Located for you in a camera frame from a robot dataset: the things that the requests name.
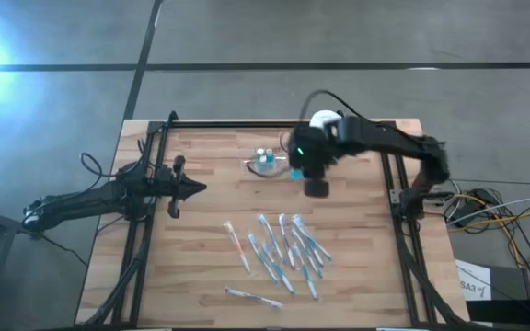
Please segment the black power adapter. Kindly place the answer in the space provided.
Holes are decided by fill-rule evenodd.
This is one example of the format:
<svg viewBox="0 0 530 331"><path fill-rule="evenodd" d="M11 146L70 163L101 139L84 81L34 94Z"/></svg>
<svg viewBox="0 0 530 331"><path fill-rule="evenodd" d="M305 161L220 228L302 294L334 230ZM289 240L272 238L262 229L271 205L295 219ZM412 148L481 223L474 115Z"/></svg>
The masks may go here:
<svg viewBox="0 0 530 331"><path fill-rule="evenodd" d="M467 198L460 199L462 204L457 209L457 211L455 211L453 215L451 216L450 218L451 221L456 221L457 219L463 218L464 216L471 214L473 212L484 210L488 206L494 205L497 202L496 198L484 188L471 189L470 191L466 192L466 195L467 195ZM459 223L455 223L455 226L458 228L461 228L461 227L469 225L471 222L473 222L477 218L488 220L491 218L491 216L492 216L492 212L486 211L481 214L466 218Z"/></svg>

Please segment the black aluminium table frame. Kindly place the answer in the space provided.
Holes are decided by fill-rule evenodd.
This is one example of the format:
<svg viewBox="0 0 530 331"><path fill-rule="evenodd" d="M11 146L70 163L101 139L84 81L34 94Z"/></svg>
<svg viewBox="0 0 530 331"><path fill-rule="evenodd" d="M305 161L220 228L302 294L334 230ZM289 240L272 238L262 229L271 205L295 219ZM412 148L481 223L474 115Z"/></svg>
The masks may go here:
<svg viewBox="0 0 530 331"><path fill-rule="evenodd" d="M404 278L388 193L401 178L414 178L418 163L366 153L341 160L328 171L330 194L311 199L298 180L250 174L243 162L257 147L277 148L292 125L287 120L176 121L168 134L166 159L183 155L185 171L207 189L180 203L171 218L167 201L156 207L150 252L139 301L124 297L120 325L154 328L377 328L409 327L429 316L419 283ZM332 256L322 279L309 271L314 301L301 270L287 270L292 295L274 284L248 241L268 236L278 217L300 214L305 226ZM244 270L223 224L230 221L246 254ZM277 309L224 292L225 287L281 302Z"/></svg>

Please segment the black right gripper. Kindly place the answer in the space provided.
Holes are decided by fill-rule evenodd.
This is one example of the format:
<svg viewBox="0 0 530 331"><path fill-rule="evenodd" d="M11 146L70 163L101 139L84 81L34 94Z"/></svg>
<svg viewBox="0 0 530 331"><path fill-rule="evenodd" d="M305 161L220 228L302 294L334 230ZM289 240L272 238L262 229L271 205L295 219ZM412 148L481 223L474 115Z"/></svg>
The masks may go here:
<svg viewBox="0 0 530 331"><path fill-rule="evenodd" d="M290 135L287 149L290 167L299 170L304 178L304 194L310 198L327 198L330 188L326 170L337 163L329 129L298 123Z"/></svg>

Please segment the white paper sign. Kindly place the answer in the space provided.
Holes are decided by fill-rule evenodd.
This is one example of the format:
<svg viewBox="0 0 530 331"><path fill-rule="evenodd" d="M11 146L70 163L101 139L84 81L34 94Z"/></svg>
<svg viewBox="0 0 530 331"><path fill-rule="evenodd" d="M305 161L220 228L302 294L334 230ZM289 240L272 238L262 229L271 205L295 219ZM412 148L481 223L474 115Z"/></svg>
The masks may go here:
<svg viewBox="0 0 530 331"><path fill-rule="evenodd" d="M455 264L465 300L467 302L490 301L490 269L459 259L455 261Z"/></svg>

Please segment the purple toothbrush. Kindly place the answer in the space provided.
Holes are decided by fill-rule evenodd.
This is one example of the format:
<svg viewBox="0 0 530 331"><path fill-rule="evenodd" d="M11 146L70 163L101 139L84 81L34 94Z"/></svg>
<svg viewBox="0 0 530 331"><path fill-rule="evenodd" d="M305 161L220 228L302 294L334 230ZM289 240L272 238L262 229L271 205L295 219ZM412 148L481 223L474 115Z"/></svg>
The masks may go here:
<svg viewBox="0 0 530 331"><path fill-rule="evenodd" d="M287 257L288 257L288 263L291 266L291 268L293 270L295 270L296 269L296 265L295 265L295 261L294 261L294 254L293 254L293 250L292 250L292 248L291 248L291 246L289 244L289 240L288 240L288 237L287 237L285 214L281 213L279 215L278 220L279 220L280 230L281 230L281 234L282 234L283 244L284 244L285 251L286 251L286 254L287 254Z"/></svg>

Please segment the wrapped dark handled toothbrush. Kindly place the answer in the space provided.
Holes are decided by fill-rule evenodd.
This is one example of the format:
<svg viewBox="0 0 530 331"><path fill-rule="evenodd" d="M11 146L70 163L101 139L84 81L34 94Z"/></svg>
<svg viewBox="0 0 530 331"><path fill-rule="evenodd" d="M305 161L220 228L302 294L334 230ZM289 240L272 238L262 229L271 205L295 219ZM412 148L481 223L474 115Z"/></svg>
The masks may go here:
<svg viewBox="0 0 530 331"><path fill-rule="evenodd" d="M271 299L268 299L268 298L259 296L257 294L250 293L250 292L239 291L239 290L232 289L229 287L225 287L224 292L227 294L234 295L236 297L250 299L256 302L264 303L273 308L277 308L277 309L283 308L283 304L281 302L277 302L277 301L274 301L274 300L271 300Z"/></svg>

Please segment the yellow wipes canister white lid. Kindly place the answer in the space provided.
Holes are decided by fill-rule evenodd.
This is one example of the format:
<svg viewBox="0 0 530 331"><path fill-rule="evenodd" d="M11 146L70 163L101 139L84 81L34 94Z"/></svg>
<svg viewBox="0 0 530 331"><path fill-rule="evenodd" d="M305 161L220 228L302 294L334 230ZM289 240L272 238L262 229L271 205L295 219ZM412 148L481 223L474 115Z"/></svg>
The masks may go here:
<svg viewBox="0 0 530 331"><path fill-rule="evenodd" d="M342 119L342 116L338 112L323 109L315 112L311 116L309 120L309 126L313 128L323 129L327 123L340 119Z"/></svg>

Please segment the orange toothbrush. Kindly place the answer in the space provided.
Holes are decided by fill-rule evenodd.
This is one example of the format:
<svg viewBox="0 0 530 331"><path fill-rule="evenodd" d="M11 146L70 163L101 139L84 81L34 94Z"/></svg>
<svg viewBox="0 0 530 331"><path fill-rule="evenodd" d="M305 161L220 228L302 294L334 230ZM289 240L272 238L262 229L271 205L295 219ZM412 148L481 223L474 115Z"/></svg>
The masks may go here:
<svg viewBox="0 0 530 331"><path fill-rule="evenodd" d="M225 228L225 230L226 230L231 242L233 243L233 245L236 248L236 251L239 254L240 261L241 261L241 264L242 264L244 270L247 272L247 274L250 274L251 273L251 269L250 269L246 254L245 254L245 252L244 252L244 250L242 248L242 245L240 244L240 241L238 240L238 237L236 235L236 231L235 231L232 223L230 221L227 221L227 222L225 222L223 224L223 227Z"/></svg>

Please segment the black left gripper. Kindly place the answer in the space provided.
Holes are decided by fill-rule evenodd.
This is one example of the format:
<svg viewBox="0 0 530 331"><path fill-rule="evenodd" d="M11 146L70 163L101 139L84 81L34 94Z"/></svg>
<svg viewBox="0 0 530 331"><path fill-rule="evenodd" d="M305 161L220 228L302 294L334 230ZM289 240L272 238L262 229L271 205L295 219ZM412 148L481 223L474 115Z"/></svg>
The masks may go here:
<svg viewBox="0 0 530 331"><path fill-rule="evenodd" d="M167 205L167 213L174 219L179 217L179 187L185 162L186 160L183 155L177 155L172 167L161 165L155 171L156 196L160 198L171 198L171 201ZM184 199L188 199L207 189L205 184L188 177L183 179L183 183L187 186L183 189Z"/></svg>

